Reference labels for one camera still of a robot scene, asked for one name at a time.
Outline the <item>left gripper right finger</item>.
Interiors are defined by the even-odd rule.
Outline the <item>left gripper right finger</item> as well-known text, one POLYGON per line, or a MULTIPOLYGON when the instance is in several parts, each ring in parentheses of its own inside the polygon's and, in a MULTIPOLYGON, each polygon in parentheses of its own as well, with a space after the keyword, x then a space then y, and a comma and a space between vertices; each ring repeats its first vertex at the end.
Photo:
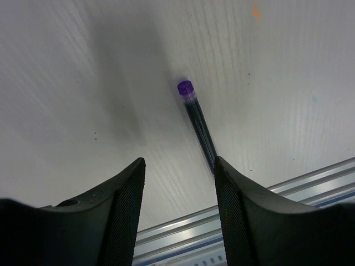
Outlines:
POLYGON ((316 208, 286 199, 215 159, 228 265, 353 265, 354 204, 316 208))

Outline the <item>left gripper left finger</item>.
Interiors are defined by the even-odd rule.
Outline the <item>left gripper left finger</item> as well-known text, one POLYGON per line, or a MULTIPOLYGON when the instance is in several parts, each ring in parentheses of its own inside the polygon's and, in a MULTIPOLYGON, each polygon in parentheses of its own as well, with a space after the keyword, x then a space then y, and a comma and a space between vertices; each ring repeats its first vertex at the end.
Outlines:
POLYGON ((2 265, 131 265, 145 160, 57 206, 1 199, 2 265))

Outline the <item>purple ink pen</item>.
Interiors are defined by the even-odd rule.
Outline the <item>purple ink pen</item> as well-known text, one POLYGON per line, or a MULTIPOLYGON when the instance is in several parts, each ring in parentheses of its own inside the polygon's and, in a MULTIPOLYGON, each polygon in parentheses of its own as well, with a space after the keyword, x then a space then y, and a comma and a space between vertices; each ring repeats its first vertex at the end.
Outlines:
POLYGON ((177 89, 184 103, 185 110, 195 131, 202 152, 205 156, 207 165, 214 176, 215 158, 217 157, 217 152, 200 103, 197 99, 193 84, 189 80, 184 80, 177 85, 177 89))

